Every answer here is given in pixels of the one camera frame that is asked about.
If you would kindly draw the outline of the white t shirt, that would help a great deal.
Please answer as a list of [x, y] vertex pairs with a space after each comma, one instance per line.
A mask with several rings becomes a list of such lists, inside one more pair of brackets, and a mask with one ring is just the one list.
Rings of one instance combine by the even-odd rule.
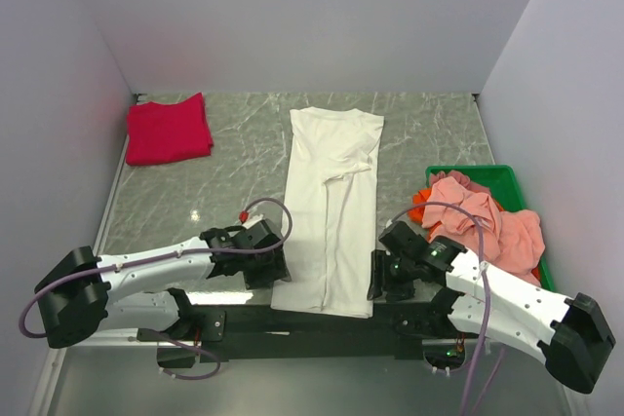
[[376, 241], [378, 151], [384, 119], [359, 109], [294, 110], [284, 222], [290, 279], [274, 310], [368, 319]]

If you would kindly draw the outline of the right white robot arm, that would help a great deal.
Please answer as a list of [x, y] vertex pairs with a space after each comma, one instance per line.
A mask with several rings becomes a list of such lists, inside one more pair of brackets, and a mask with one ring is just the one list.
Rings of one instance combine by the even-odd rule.
[[426, 241], [404, 221], [391, 223], [379, 241], [369, 297], [384, 298], [399, 333], [483, 333], [542, 362], [569, 389], [594, 391], [616, 344], [595, 299], [523, 281], [445, 236]]

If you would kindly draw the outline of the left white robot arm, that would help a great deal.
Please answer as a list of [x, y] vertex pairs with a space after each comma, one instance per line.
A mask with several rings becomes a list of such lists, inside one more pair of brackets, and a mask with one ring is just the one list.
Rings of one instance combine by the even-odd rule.
[[246, 288], [268, 288], [290, 277], [283, 243], [277, 227], [260, 218], [144, 252], [96, 256], [76, 248], [35, 287], [43, 336], [53, 349], [125, 328], [203, 338], [208, 321], [179, 284], [242, 274]]

